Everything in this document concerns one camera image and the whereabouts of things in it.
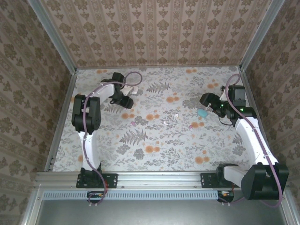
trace fern leaf pattern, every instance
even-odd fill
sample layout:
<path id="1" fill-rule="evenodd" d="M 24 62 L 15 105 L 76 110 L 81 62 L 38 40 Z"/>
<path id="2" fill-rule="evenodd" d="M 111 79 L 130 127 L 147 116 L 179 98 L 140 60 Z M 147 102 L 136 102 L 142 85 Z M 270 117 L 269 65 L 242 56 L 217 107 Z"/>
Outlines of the fern leaf pattern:
<path id="1" fill-rule="evenodd" d="M 120 105 L 116 104 L 108 104 L 104 107 L 104 111 L 107 111 L 109 113 L 119 113 L 123 110 L 124 108 Z"/>
<path id="2" fill-rule="evenodd" d="M 170 89 L 170 85 L 168 83 L 162 83 L 162 82 L 159 82 L 159 83 L 153 83 L 149 86 L 149 88 L 146 90 L 146 91 L 149 91 L 149 92 L 154 92 L 154 93 L 163 93 L 164 90 L 169 90 Z"/>
<path id="3" fill-rule="evenodd" d="M 135 129 L 135 131 L 127 131 L 120 139 L 120 142 L 134 145 L 139 144 L 141 141 L 145 141 L 146 138 L 148 138 L 146 132 Z"/>

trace blue object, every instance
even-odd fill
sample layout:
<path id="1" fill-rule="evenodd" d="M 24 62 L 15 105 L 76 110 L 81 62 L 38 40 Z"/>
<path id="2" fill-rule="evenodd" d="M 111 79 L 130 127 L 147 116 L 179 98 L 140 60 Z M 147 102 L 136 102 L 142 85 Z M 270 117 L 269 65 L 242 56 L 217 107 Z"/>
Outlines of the blue object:
<path id="1" fill-rule="evenodd" d="M 204 109 L 198 109 L 197 114 L 198 114 L 198 116 L 201 116 L 203 118 L 207 117 L 207 115 L 208 115 L 207 111 L 205 111 Z"/>

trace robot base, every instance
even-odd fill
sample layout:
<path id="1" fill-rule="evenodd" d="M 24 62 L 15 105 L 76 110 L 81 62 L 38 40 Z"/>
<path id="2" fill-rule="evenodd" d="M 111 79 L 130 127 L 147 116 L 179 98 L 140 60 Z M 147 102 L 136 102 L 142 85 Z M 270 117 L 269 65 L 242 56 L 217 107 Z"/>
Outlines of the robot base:
<path id="1" fill-rule="evenodd" d="M 233 183 L 224 178 L 225 166 L 238 166 L 231 163 L 223 163 L 218 166 L 216 172 L 201 173 L 201 186 L 202 188 L 232 188 Z"/>
<path id="2" fill-rule="evenodd" d="M 102 174 L 107 188 L 117 188 L 117 173 L 102 173 L 101 165 L 97 170 Z M 104 185 L 101 178 L 95 171 L 81 168 L 80 174 L 77 177 L 76 188 L 104 188 Z"/>

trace wall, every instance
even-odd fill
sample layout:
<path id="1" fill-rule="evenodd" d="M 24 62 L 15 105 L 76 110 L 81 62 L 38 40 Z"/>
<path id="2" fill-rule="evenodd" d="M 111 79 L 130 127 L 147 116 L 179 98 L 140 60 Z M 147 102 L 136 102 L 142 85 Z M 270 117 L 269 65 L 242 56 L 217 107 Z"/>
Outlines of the wall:
<path id="1" fill-rule="evenodd" d="M 246 69 L 273 153 L 300 208 L 300 1 L 286 0 Z"/>
<path id="2" fill-rule="evenodd" d="M 78 68 L 238 65 L 270 0 L 42 0 Z"/>
<path id="3" fill-rule="evenodd" d="M 0 224 L 24 213 L 70 73 L 25 0 L 0 1 Z"/>

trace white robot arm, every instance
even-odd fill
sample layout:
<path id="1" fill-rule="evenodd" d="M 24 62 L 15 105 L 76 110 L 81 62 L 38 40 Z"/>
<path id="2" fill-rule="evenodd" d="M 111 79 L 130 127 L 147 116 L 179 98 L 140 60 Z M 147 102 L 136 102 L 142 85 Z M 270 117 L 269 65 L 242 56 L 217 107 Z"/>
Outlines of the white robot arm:
<path id="1" fill-rule="evenodd" d="M 108 98 L 111 98 L 111 104 L 118 104 L 125 108 L 131 108 L 133 106 L 133 100 L 128 97 L 128 93 L 136 94 L 138 87 L 130 87 L 126 85 L 121 85 L 119 83 L 124 83 L 125 78 L 120 73 L 114 73 L 112 79 L 103 80 L 103 84 L 97 92 L 93 93 L 93 97 L 88 99 L 87 108 L 86 108 L 86 127 L 87 135 L 85 140 L 85 151 L 89 163 L 94 168 L 100 167 L 100 160 L 98 155 L 97 141 L 96 141 L 96 130 L 100 127 L 101 114 L 100 114 L 100 105 L 106 101 Z M 83 149 L 83 139 L 85 136 L 85 131 L 83 127 L 83 105 L 85 102 L 86 96 L 76 95 L 74 98 L 73 114 L 72 114 L 72 124 L 75 126 L 76 131 L 79 134 L 82 151 Z M 86 157 L 83 157 L 82 168 L 86 171 L 92 171 L 93 169 L 87 163 Z"/>
<path id="2" fill-rule="evenodd" d="M 246 199 L 278 199 L 278 185 L 283 191 L 289 174 L 286 165 L 279 164 L 273 156 L 259 129 L 254 109 L 246 107 L 245 88 L 229 85 L 227 96 L 224 86 L 221 90 L 224 91 L 221 97 L 213 93 L 203 94 L 200 103 L 212 108 L 219 117 L 226 116 L 230 119 L 243 140 L 249 156 L 250 169 L 245 171 L 235 164 L 220 164 L 214 175 L 217 184 L 228 184 L 228 181 L 236 184 L 241 187 Z"/>

